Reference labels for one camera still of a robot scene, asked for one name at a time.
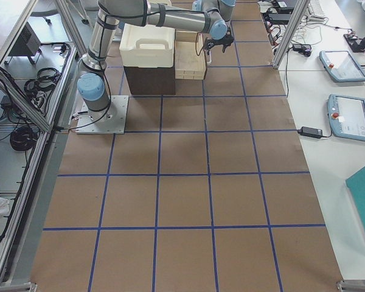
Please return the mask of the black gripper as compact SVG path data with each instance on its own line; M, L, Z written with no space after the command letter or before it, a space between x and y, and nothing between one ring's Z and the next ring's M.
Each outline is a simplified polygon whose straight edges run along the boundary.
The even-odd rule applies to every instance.
M234 36L232 34L231 28L228 27L225 36L222 39L218 40L218 45L222 45L222 52L225 52L227 47L231 47L233 45L233 42Z

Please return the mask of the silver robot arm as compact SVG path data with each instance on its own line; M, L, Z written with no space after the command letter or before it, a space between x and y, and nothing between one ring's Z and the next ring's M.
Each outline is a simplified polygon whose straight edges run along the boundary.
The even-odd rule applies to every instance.
M170 1L99 1L87 53L78 66L77 92L90 123L110 127L116 106L105 75L107 55L121 29L120 54L130 91L135 96L170 96L175 89L177 31L208 34L204 48L233 42L229 23L235 1L194 1L191 9Z

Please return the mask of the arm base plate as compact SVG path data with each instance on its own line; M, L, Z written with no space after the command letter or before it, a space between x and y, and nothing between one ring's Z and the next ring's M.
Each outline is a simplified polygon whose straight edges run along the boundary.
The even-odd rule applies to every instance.
M77 134L124 134L129 96L113 95L108 112L89 112L86 103L78 108L78 115L75 132Z

